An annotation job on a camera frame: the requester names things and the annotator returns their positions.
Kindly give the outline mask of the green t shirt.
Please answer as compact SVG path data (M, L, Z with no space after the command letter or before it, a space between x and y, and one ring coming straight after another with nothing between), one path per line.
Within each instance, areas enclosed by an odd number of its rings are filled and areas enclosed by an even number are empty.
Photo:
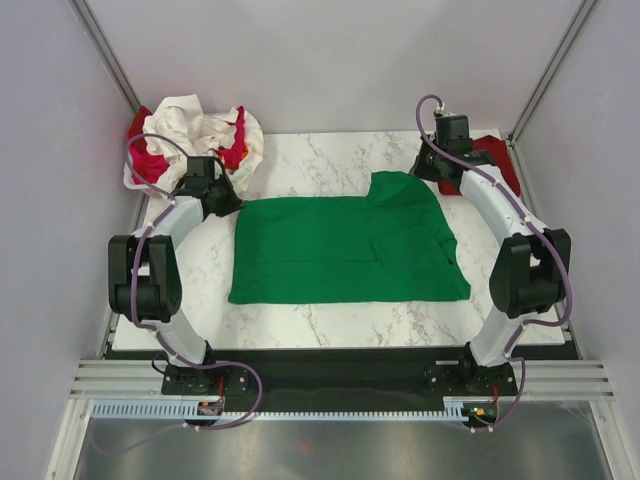
M376 172L364 196L250 201L237 218L228 300L249 304L457 302L471 286L422 180Z

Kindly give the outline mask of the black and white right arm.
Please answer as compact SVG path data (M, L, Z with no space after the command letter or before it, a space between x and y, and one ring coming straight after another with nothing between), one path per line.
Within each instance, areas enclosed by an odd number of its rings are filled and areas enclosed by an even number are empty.
M570 295L567 285L571 238L550 229L522 203L485 150L474 150L467 116L434 114L435 131L422 137L411 174L448 182L480 214L499 244L489 277L492 309L479 333L455 363L428 367L433 391L445 395L515 392L511 354L540 314Z

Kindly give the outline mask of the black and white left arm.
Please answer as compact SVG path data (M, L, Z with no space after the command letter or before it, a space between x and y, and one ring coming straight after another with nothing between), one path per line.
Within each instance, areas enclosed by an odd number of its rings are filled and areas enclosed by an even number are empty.
M209 343L182 310L176 250L209 216L223 218L242 207L219 158L189 157L187 173L169 195L166 207L147 226L116 235L108 243L109 305L164 350L165 395L179 389L187 395L223 389L224 373L212 363Z

